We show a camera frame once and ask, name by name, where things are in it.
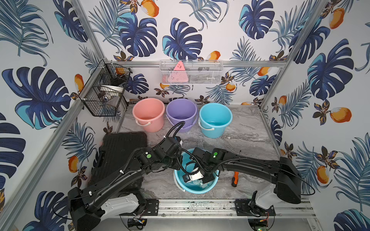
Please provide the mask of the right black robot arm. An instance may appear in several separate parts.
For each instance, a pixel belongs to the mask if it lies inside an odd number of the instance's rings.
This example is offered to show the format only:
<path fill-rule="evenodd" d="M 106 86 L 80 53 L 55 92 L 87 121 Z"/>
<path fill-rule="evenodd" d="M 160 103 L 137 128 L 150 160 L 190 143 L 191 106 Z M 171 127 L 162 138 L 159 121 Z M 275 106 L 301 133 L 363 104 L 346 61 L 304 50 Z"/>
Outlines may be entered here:
<path fill-rule="evenodd" d="M 195 148 L 190 158 L 200 167 L 203 176 L 216 171 L 239 172 L 263 179 L 270 184 L 252 196 L 253 205 L 269 209 L 280 202 L 300 204 L 302 177 L 291 160 L 264 160 L 234 154 L 215 148 L 212 152 Z"/>

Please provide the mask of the pink plastic bucket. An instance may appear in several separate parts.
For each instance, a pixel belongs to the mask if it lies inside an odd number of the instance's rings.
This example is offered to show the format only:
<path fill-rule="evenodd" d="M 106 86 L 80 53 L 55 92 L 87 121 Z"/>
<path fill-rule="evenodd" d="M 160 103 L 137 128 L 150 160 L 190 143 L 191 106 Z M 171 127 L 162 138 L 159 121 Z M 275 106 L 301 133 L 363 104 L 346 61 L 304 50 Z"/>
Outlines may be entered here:
<path fill-rule="evenodd" d="M 164 112 L 164 103 L 156 98 L 143 99 L 133 107 L 136 124 L 151 133 L 160 131 L 164 126 Z"/>

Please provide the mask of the purple plastic bucket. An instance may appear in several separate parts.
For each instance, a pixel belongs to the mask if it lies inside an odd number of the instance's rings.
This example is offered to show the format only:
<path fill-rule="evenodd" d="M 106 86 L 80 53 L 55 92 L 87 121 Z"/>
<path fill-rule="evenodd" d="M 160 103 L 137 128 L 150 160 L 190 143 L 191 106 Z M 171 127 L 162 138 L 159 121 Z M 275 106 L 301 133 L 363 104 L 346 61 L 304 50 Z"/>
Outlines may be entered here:
<path fill-rule="evenodd" d="M 179 132 L 186 133 L 194 127 L 198 120 L 198 108 L 194 102 L 188 99 L 175 99 L 167 105 L 166 116 L 173 126 L 185 121 L 185 125 Z"/>

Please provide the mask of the teal bucket with white handle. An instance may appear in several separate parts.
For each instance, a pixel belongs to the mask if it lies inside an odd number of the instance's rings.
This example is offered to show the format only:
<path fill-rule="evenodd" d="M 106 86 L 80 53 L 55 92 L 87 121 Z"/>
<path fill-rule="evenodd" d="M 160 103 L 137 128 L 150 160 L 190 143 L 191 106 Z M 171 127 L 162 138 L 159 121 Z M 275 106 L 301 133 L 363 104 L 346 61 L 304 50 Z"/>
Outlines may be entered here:
<path fill-rule="evenodd" d="M 209 103 L 200 108 L 198 125 L 206 137 L 216 139 L 223 135 L 232 120 L 233 115 L 228 107 L 218 103 Z"/>

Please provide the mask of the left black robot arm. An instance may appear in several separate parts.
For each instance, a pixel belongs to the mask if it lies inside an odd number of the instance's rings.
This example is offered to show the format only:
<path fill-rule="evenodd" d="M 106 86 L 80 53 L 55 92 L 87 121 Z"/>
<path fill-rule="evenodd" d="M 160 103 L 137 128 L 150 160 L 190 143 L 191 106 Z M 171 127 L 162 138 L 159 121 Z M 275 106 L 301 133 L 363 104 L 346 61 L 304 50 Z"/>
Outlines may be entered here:
<path fill-rule="evenodd" d="M 180 169 L 182 140 L 166 137 L 154 147 L 135 149 L 126 164 L 101 181 L 85 189 L 75 187 L 68 194 L 68 210 L 77 231 L 91 231 L 106 212 L 101 208 L 113 195 L 149 173 L 162 169 Z"/>

